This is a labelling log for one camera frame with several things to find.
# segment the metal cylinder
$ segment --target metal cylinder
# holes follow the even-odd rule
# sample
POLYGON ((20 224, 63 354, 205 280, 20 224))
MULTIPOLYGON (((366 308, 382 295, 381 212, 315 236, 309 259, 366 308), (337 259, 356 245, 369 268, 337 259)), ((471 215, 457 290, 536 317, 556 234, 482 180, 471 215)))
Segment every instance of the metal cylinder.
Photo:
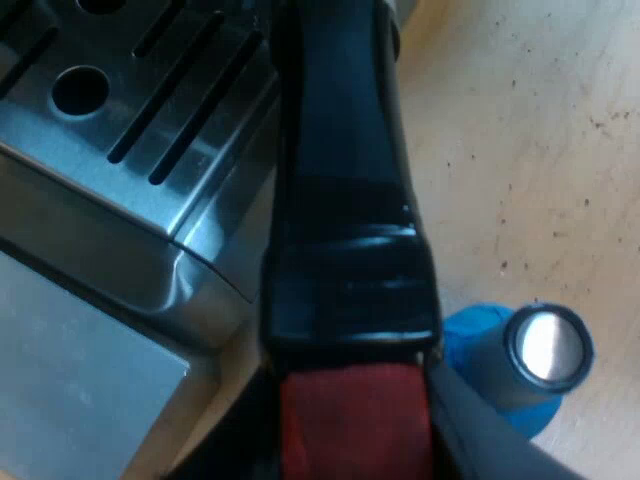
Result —
POLYGON ((581 318, 559 305, 534 304, 467 341, 461 374, 496 409, 539 405, 588 375, 593 342, 581 318))

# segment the wooden surface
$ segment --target wooden surface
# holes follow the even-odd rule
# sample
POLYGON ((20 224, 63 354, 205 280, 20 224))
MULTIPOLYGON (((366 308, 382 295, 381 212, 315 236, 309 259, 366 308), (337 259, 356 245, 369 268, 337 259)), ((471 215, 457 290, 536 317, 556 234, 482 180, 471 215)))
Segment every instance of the wooden surface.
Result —
MULTIPOLYGON (((445 313, 538 298, 584 316, 595 368, 536 443, 593 479, 640 478, 639 50, 634 1, 422 0, 399 64, 445 313)), ((251 327, 190 445, 256 358, 251 327)))

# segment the red strap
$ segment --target red strap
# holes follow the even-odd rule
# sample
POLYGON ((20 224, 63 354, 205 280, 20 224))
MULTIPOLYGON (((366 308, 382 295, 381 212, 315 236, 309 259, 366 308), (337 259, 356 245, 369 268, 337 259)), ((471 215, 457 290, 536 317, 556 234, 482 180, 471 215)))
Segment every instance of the red strap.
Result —
POLYGON ((427 393, 417 366, 294 373, 280 387, 283 480, 431 480, 427 393))

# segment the metal grate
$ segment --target metal grate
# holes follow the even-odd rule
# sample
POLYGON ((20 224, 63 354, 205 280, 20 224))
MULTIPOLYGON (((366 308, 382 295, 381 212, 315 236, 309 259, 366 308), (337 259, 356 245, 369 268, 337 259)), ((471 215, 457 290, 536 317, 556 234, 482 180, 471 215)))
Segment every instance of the metal grate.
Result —
MULTIPOLYGON (((114 0, 98 13, 87 3, 0 7, 0 145, 173 237, 275 100, 266 46, 250 15, 225 18, 184 0, 114 0), (108 96, 69 113, 52 91, 78 68, 102 72, 108 96)), ((80 73, 74 101, 95 100, 80 73)))

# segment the stainless steel appliance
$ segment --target stainless steel appliance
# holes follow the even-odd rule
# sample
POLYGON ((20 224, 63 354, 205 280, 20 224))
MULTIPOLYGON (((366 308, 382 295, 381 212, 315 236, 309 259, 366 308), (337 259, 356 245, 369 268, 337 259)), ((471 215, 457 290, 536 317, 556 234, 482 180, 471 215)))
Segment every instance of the stainless steel appliance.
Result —
POLYGON ((215 392, 269 228, 257 3, 0 1, 0 470, 149 478, 215 392))

